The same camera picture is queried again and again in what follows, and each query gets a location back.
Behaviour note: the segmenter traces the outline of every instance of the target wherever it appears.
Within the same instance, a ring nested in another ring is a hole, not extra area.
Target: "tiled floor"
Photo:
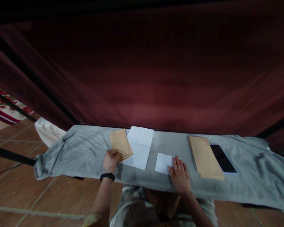
[[[47,150],[28,119],[1,130],[0,147],[30,158]],[[0,172],[17,164],[0,158]],[[0,226],[82,226],[99,183],[66,176],[36,181],[33,168],[26,165],[1,173]],[[121,189],[122,184],[113,183],[110,216],[117,211]],[[152,200],[156,204],[162,199]],[[219,226],[284,226],[284,214],[278,210],[243,208],[224,201],[215,205]]]

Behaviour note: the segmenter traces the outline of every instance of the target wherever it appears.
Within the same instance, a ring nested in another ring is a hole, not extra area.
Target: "hand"
[[[105,168],[105,173],[114,173],[116,164],[122,157],[122,154],[117,152],[111,154],[111,150],[107,150],[103,160],[103,166]]]
[[[169,172],[171,175],[171,180],[177,192],[180,195],[185,195],[192,191],[192,186],[190,184],[190,178],[187,170],[187,166],[178,156],[173,157],[174,169],[169,166]]]

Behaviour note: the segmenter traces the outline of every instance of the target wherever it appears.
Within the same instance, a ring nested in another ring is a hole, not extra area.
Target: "smartphone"
[[[221,166],[223,172],[228,172],[228,173],[237,172],[219,145],[210,145],[210,147],[219,165]]]

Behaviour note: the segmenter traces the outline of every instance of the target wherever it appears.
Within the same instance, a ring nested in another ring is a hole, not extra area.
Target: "black wristband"
[[[113,182],[115,181],[115,175],[113,175],[112,173],[104,173],[100,176],[100,181],[102,182],[103,178],[109,178],[111,179]]]

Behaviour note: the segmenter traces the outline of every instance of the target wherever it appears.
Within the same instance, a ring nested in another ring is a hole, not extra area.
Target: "small white paper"
[[[154,130],[152,129],[132,126],[127,140],[133,150],[133,155],[123,160],[122,163],[145,170],[153,135]]]
[[[173,156],[158,153],[155,171],[170,175],[169,169],[168,169],[169,166],[174,166]]]

